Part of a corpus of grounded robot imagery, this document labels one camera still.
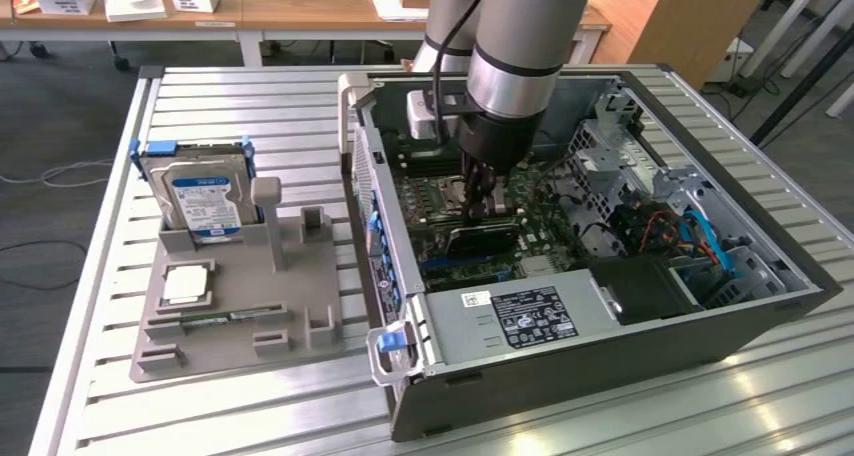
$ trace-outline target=white cable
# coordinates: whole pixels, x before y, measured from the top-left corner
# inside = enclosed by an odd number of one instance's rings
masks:
[[[91,186],[94,184],[99,184],[107,181],[107,178],[94,179],[93,181],[85,181],[82,183],[53,183],[50,180],[57,178],[66,171],[71,171],[73,169],[87,168],[90,166],[113,166],[113,159],[101,159],[98,161],[81,161],[78,163],[70,164],[69,166],[59,166],[57,168],[49,169],[42,173],[42,176],[31,179],[13,179],[0,175],[0,181],[9,184],[33,184],[42,183],[51,188],[81,188],[83,186]]]

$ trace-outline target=blue cable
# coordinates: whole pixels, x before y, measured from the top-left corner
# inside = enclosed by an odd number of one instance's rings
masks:
[[[712,251],[716,253],[718,261],[721,261],[721,267],[728,271],[733,271],[736,269],[736,266],[733,266],[733,260],[730,259],[730,255],[724,252],[724,249],[721,249],[718,238],[716,237],[716,231],[712,229],[712,223],[706,219],[706,216],[693,209],[685,212],[685,216],[693,217],[700,223],[701,228],[704,228],[704,233],[706,233],[706,239],[709,240]]]

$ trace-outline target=red cable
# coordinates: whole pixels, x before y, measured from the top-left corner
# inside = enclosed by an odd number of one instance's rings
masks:
[[[656,211],[653,213],[653,216],[650,216],[650,221],[646,223],[646,230],[644,231],[644,239],[641,239],[641,249],[638,250],[640,253],[644,252],[644,248],[646,248],[646,240],[650,237],[650,230],[653,229],[653,223],[656,222],[656,216],[660,216],[662,214],[669,214],[669,211]]]
[[[718,256],[716,256],[714,251],[712,250],[712,248],[709,247],[709,244],[706,243],[701,243],[698,244],[698,246],[701,247],[701,249],[704,250],[704,252],[706,253],[706,256],[709,256],[709,259],[712,259],[712,262],[716,264],[721,264],[718,262]]]

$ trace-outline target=blue latch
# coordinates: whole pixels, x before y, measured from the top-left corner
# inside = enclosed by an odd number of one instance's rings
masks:
[[[178,141],[151,141],[146,146],[146,156],[175,156]]]
[[[377,341],[377,348],[381,353],[388,353],[406,348],[406,334],[404,331],[394,331],[383,334]]]
[[[143,181],[149,181],[149,178],[146,177],[146,170],[143,169],[143,162],[139,160],[139,139],[131,140],[130,157],[134,166],[139,169],[139,174],[143,176]]]
[[[249,136],[243,136],[241,139],[241,147],[246,155],[246,168],[250,171],[250,178],[255,178],[255,145]]]
[[[379,211],[374,211],[369,218],[369,231],[375,232],[377,230],[379,230]]]

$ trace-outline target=sticker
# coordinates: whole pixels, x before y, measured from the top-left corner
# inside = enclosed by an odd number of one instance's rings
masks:
[[[486,306],[490,304],[490,292],[489,291],[477,291],[474,293],[464,293],[464,306],[472,308],[474,306]]]
[[[578,336],[554,286],[496,296],[492,302],[516,349]]]
[[[237,24],[226,21],[197,21],[197,26],[201,28],[234,28]]]
[[[225,236],[241,229],[238,205],[229,200],[231,182],[226,177],[173,180],[173,189],[187,228],[201,236]]]

